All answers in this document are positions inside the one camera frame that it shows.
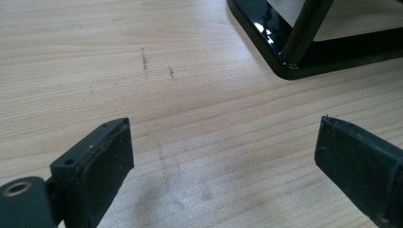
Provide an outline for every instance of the black plastic part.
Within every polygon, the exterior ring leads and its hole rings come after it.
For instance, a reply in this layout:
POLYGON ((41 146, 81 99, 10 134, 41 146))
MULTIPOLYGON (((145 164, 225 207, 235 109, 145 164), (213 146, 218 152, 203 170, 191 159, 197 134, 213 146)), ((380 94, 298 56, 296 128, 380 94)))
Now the black plastic part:
POLYGON ((47 189, 41 178, 14 180, 0 191, 0 227, 54 227, 47 189))
POLYGON ((294 25, 290 39, 282 52, 282 59, 291 65, 297 65, 311 45, 334 0, 305 1, 294 25))
POLYGON ((104 123, 51 166, 66 227, 96 227, 134 167, 128 119, 104 123))
POLYGON ((292 28, 266 0, 227 0, 264 60, 286 80, 403 57, 403 28, 313 41, 332 2, 306 0, 292 28))
POLYGON ((317 166, 379 227, 403 227, 403 151, 370 132, 323 117, 317 166))

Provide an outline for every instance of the light wooden surface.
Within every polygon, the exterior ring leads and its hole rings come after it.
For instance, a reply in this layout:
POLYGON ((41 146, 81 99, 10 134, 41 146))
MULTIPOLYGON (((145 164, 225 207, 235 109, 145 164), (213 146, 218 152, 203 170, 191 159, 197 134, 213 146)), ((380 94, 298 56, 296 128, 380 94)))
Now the light wooden surface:
POLYGON ((374 227, 314 162, 320 117, 403 145, 403 60, 288 82, 224 0, 0 1, 0 184, 129 117, 99 227, 374 227))

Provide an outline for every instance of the black base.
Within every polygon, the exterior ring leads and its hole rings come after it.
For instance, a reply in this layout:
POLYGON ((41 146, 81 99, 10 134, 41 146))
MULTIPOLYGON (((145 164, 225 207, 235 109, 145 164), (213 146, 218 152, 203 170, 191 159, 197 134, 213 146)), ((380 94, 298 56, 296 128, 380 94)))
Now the black base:
POLYGON ((403 28, 395 28, 309 41, 300 61, 290 64, 284 60, 283 51, 287 43, 298 42, 296 36, 290 40, 296 27, 292 28, 266 0, 227 0, 227 3, 264 60, 282 79, 295 80, 403 57, 403 28))

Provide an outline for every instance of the dark mark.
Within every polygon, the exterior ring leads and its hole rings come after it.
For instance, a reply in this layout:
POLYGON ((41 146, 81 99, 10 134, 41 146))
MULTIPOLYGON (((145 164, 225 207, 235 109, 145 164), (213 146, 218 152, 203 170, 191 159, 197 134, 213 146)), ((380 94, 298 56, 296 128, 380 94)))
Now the dark mark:
POLYGON ((145 57, 144 48, 142 48, 142 58, 143 58, 144 77, 145 77, 146 80, 148 80, 148 77, 147 77, 148 60, 145 57))
POLYGON ((180 211, 183 211, 185 209, 186 206, 183 202, 181 202, 180 199, 174 198, 172 201, 174 202, 175 207, 178 208, 180 211))
POLYGON ((172 81, 176 81, 175 75, 174 75, 174 70, 172 67, 169 68, 169 75, 171 76, 172 81))
POLYGON ((124 17, 118 17, 118 18, 113 19, 112 21, 122 21, 124 19, 125 19, 124 17))

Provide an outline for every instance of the screw hole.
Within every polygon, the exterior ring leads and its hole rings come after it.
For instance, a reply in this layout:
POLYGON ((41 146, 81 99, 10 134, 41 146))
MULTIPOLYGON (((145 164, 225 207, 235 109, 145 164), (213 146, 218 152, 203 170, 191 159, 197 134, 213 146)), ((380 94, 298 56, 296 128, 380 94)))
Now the screw hole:
POLYGON ((13 197, 30 189, 32 184, 28 181, 17 182, 4 190, 3 195, 6 197, 13 197))
POLYGON ((65 161, 65 164, 66 165, 71 165, 71 164, 73 164, 74 163, 74 160, 66 160, 65 161))

